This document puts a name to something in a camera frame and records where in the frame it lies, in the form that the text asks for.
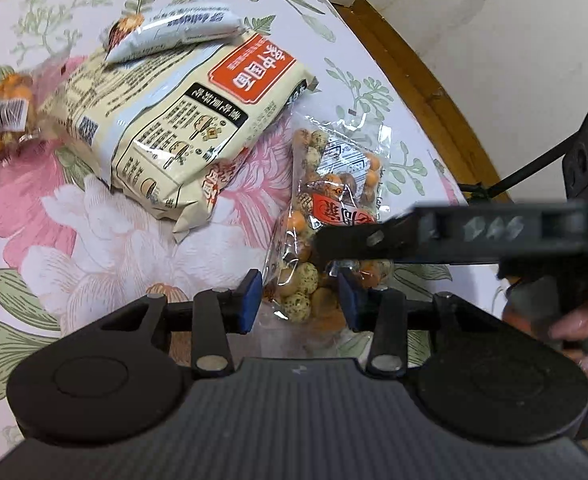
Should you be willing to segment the small coated peanut bag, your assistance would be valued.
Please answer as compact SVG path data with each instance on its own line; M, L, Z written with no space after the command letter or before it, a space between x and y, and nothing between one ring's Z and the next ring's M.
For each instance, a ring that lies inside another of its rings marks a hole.
M338 269L350 269L367 288L381 283L383 270L372 261L317 263L315 234L379 221L391 129L365 115L352 122L297 116L294 126L291 201L273 230L263 298L282 321L330 324L338 312Z

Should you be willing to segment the white snack bar top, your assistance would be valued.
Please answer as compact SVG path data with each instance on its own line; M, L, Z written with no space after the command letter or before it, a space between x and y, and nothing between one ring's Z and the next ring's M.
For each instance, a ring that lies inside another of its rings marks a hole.
M187 1L120 18L108 29L105 63L116 65L190 44L224 40L245 30L243 20L222 2Z

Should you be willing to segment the beige noodle packet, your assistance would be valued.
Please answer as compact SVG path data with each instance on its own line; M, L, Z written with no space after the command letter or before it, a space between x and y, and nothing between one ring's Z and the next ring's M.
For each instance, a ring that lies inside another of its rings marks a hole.
M317 81L258 32L106 64L95 51L44 105L70 148L183 240L286 107Z

